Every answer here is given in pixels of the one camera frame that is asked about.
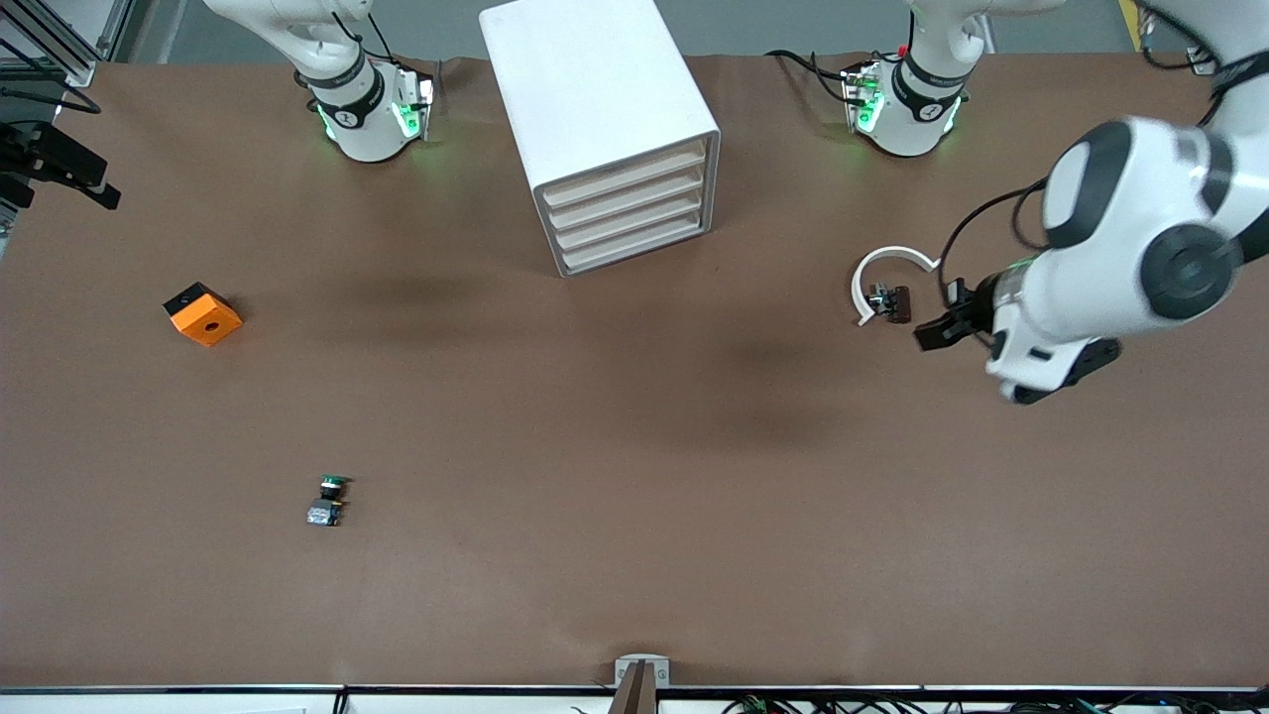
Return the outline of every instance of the white plastic drawer unit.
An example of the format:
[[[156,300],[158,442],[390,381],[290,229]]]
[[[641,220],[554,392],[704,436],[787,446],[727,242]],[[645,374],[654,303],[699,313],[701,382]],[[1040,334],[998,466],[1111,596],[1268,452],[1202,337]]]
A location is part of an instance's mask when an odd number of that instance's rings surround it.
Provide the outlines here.
[[[652,0],[515,0],[480,27],[561,274],[709,230],[718,124]]]

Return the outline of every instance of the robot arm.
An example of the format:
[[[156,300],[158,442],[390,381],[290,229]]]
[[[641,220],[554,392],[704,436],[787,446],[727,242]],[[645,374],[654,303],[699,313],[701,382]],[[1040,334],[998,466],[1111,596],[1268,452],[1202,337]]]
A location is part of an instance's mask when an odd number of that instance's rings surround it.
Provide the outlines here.
[[[350,159],[382,161],[425,136],[431,80],[367,57],[340,23],[365,19],[371,0],[204,0],[296,66],[317,99],[326,134]]]
[[[877,62],[863,82],[846,88],[865,105],[848,110],[854,131],[897,156],[934,148],[952,128],[961,90],[986,48],[978,15],[1029,15],[1066,0],[905,0],[912,9],[912,38],[897,61]]]
[[[1151,9],[1222,66],[1245,65],[1232,84],[1217,75],[1227,90],[1212,128],[1129,117],[1086,133],[1048,175],[1048,249],[972,292],[958,288],[952,311],[916,330],[924,349],[990,332],[987,373],[1011,402],[1032,403],[1109,364],[1115,337],[1199,317],[1269,251],[1269,76],[1253,74],[1269,48],[1269,3],[1156,0]]]

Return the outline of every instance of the green led light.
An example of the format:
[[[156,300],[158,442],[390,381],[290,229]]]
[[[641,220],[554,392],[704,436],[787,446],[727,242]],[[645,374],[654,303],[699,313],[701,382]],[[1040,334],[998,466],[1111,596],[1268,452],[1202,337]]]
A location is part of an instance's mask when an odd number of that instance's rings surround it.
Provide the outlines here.
[[[877,115],[881,114],[881,108],[886,105],[886,95],[881,91],[874,91],[872,99],[859,109],[859,131],[868,133],[877,126]]]
[[[406,138],[414,138],[419,134],[419,112],[393,101],[392,115],[397,118],[397,123],[401,124],[401,133],[404,133]]]

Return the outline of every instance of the white plastic clip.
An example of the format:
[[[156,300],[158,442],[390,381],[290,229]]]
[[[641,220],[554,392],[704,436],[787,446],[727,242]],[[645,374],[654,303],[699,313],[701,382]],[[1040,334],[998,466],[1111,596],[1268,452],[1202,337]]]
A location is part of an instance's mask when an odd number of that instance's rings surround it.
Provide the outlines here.
[[[905,260],[911,260],[920,265],[926,273],[934,271],[939,266],[938,260],[930,260],[925,256],[925,252],[916,250],[914,247],[907,247],[906,245],[887,245],[886,247],[878,247],[872,252],[864,255],[864,259],[859,261],[859,266],[855,268],[855,276],[850,278],[850,298],[855,302],[855,309],[859,311],[859,326],[863,326],[868,320],[877,316],[877,312],[868,303],[868,298],[864,297],[864,288],[862,279],[864,276],[864,268],[868,263],[877,260],[879,257],[902,257]]]

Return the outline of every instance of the orange block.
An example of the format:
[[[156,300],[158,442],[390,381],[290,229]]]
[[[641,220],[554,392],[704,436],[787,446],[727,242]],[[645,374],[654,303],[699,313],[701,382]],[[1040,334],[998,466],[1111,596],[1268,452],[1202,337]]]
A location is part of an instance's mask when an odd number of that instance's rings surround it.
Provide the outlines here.
[[[201,282],[164,302],[164,308],[180,334],[203,346],[216,344],[242,325],[242,317]]]

